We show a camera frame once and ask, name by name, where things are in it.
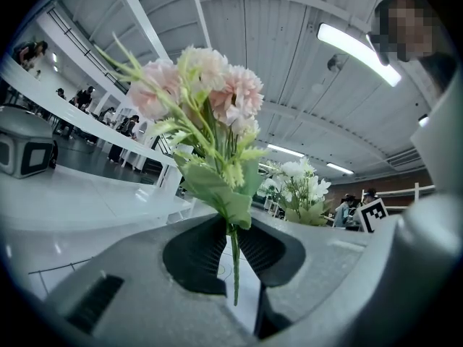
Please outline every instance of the black slot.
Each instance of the black slot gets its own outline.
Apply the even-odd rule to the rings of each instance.
[[[113,275],[98,280],[68,315],[67,321],[84,333],[91,334],[123,282],[124,280]]]

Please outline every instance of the brown wall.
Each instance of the brown wall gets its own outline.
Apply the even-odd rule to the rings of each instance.
[[[326,199],[333,200],[331,203],[333,210],[331,211],[334,211],[334,208],[339,205],[341,199],[344,198],[344,195],[346,194],[352,194],[357,198],[360,198],[362,196],[362,189],[367,190],[369,188],[374,188],[377,192],[412,189],[415,187],[415,182],[419,183],[421,187],[433,184],[428,171],[421,170],[411,173],[403,173],[402,175],[384,177],[382,179],[361,181],[351,184],[332,185],[328,188]],[[406,206],[413,202],[413,200],[413,196],[383,198],[386,206]]]

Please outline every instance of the vent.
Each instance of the vent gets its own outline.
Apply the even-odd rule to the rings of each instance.
[[[420,155],[418,154],[416,149],[413,148],[407,150],[406,152],[398,154],[397,157],[392,157],[391,159],[389,159],[389,164],[392,167],[396,168],[411,162],[415,162],[419,159],[421,159]]]
[[[67,321],[84,333],[91,334],[123,282],[112,275],[101,278],[67,317]]]

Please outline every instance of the pink carnation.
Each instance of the pink carnation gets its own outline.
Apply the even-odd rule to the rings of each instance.
[[[173,102],[179,102],[179,73],[172,61],[165,59],[157,59],[154,63],[150,61],[143,67],[143,74],[146,80],[165,90]],[[158,96],[141,81],[132,83],[127,95],[147,119],[161,119],[169,112]]]
[[[225,74],[225,88],[209,94],[214,116],[227,126],[236,120],[244,120],[255,116],[263,102],[262,82],[250,69],[242,66],[229,66]]]

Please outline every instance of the wall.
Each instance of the wall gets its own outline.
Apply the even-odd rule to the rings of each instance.
[[[382,179],[332,185],[328,188],[326,199],[333,200],[332,205],[337,207],[345,194],[352,194],[360,198],[362,189],[367,190],[369,188],[375,188],[377,192],[390,192],[393,190],[412,189],[415,187],[415,182],[419,183],[421,187],[433,184],[428,171],[421,170],[384,177]],[[412,203],[413,200],[413,196],[383,198],[386,206],[407,206]]]
[[[62,77],[58,72],[55,72],[45,58],[39,59],[35,63],[35,67],[31,69],[29,73],[35,76],[38,69],[41,71],[40,82],[46,85],[51,92],[55,92],[61,87],[64,90],[67,100],[70,100],[77,94],[77,86]]]

